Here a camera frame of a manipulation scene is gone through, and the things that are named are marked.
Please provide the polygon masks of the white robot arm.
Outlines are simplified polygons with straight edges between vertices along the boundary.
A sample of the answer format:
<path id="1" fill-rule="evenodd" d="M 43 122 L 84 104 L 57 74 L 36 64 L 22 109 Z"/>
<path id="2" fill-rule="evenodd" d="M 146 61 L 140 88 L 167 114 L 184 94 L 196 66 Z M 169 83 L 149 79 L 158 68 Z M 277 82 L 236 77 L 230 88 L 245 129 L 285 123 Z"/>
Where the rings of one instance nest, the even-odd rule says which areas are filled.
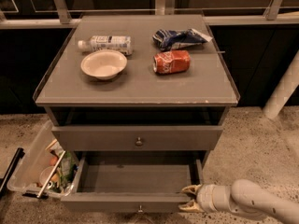
<path id="1" fill-rule="evenodd" d="M 298 85 L 299 51 L 263 108 L 264 114 L 274 119 Z M 226 212 L 256 220 L 270 216 L 283 224 L 299 223 L 299 203 L 281 199 L 247 179 L 238 179 L 231 186 L 190 185 L 181 192 L 192 196 L 178 207 L 183 212 Z"/>

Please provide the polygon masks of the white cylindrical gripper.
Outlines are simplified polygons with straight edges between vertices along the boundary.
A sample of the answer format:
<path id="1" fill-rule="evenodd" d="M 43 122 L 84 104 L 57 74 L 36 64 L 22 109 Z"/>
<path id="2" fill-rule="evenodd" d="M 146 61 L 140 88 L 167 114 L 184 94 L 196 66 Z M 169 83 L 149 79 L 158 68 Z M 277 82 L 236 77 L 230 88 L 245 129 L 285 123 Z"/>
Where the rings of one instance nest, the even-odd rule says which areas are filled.
<path id="1" fill-rule="evenodd" d="M 196 201 L 191 200 L 180 204 L 179 210 L 188 213 L 229 212 L 232 210 L 231 191 L 229 186 L 219 185 L 189 185 L 182 193 L 196 195 Z"/>

